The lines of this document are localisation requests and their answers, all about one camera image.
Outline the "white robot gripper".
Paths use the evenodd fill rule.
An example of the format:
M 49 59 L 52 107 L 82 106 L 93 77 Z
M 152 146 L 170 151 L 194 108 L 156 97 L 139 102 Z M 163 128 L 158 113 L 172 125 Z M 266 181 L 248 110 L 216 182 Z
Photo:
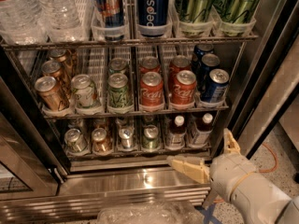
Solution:
M 168 156 L 167 163 L 199 184 L 207 184 L 211 179 L 212 188 L 242 217 L 279 217 L 291 197 L 239 154 L 240 146 L 227 128 L 223 130 L 223 141 L 224 154 L 211 163 L 210 176 L 203 158 Z

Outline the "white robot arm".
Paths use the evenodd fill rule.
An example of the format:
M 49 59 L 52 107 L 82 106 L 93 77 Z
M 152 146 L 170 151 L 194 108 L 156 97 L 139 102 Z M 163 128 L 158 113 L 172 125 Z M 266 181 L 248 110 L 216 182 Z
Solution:
M 224 151 L 205 165 L 202 158 L 169 156 L 176 171 L 213 190 L 241 214 L 245 224 L 298 224 L 299 199 L 288 196 L 266 179 L 256 166 L 240 153 L 232 133 L 223 131 Z

